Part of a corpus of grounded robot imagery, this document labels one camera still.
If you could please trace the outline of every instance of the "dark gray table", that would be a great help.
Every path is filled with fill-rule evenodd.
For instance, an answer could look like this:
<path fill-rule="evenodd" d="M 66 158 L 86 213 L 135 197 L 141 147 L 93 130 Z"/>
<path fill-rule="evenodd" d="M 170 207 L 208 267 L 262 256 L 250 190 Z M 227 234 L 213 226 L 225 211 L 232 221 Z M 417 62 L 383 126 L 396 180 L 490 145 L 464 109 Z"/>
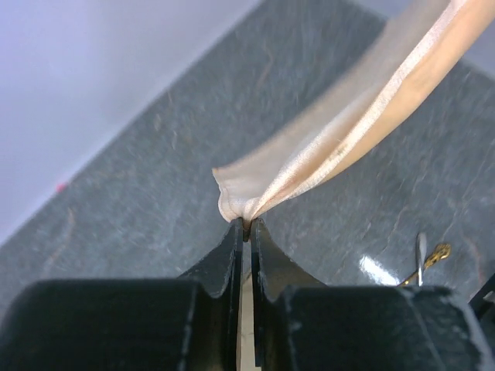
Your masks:
<path fill-rule="evenodd" d="M 196 263 L 227 228 L 211 168 L 303 110 L 382 26 L 345 1 L 264 3 L 0 249 L 0 316 L 41 277 L 176 276 Z M 459 63 L 371 153 L 265 219 L 327 284 L 373 283 L 364 261 L 405 278 L 425 231 L 430 251 L 453 248 L 426 283 L 467 299 L 495 271 L 494 162 L 495 83 Z"/>

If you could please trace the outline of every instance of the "floor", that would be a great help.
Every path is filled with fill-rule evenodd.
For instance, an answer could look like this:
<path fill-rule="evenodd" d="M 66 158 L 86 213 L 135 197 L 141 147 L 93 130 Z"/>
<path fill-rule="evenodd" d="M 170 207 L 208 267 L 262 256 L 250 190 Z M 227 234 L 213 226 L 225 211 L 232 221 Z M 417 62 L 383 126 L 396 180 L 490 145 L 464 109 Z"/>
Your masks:
<path fill-rule="evenodd" d="M 51 277 L 175 277 L 227 228 L 211 168 L 314 101 L 384 21 L 344 0 L 268 0 L 0 249 L 0 318 Z M 458 63 L 358 163 L 276 207 L 274 240 L 330 285 L 397 284 L 419 231 L 452 254 L 425 274 L 468 300 L 495 272 L 495 82 Z"/>

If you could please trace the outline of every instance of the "folded fabric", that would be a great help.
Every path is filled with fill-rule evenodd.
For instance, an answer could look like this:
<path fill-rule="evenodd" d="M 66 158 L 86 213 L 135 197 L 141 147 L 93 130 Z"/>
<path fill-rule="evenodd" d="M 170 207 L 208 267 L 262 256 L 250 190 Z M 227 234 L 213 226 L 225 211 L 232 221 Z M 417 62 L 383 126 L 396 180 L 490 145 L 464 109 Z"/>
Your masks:
<path fill-rule="evenodd" d="M 213 170 L 224 219 L 249 222 L 352 165 L 425 100 L 493 18 L 495 0 L 413 1 L 312 106 Z"/>

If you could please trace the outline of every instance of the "white surface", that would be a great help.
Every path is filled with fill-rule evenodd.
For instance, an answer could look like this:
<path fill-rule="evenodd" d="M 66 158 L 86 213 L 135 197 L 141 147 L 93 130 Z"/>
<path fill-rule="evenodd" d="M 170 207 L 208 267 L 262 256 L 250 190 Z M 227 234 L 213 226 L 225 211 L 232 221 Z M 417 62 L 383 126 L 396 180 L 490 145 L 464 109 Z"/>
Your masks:
<path fill-rule="evenodd" d="M 374 11 L 385 18 L 390 18 L 404 10 L 412 0 L 354 0 L 356 3 Z M 477 69 L 495 78 L 495 22 L 466 52 L 463 59 Z"/>
<path fill-rule="evenodd" d="M 0 244 L 259 2 L 1 2 Z"/>

